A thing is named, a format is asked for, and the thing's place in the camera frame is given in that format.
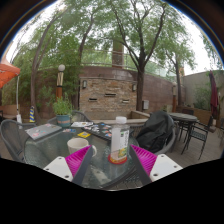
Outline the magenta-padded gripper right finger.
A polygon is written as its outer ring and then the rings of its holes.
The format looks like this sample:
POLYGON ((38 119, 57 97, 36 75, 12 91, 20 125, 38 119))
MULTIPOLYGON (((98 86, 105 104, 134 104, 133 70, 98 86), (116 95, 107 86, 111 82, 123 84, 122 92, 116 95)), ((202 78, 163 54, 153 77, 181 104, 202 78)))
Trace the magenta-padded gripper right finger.
POLYGON ((143 148, 131 145, 129 154, 143 185, 159 180, 182 169, 165 154, 155 155, 143 148))

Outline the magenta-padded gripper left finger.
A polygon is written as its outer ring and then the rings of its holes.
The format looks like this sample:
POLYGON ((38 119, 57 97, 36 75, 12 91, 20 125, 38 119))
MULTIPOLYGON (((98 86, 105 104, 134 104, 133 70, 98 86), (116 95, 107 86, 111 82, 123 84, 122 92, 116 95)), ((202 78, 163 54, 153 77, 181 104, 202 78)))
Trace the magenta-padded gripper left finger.
POLYGON ((95 147, 88 145, 67 157, 59 156, 55 158, 44 170, 76 185, 81 185, 91 158, 94 155, 95 147))

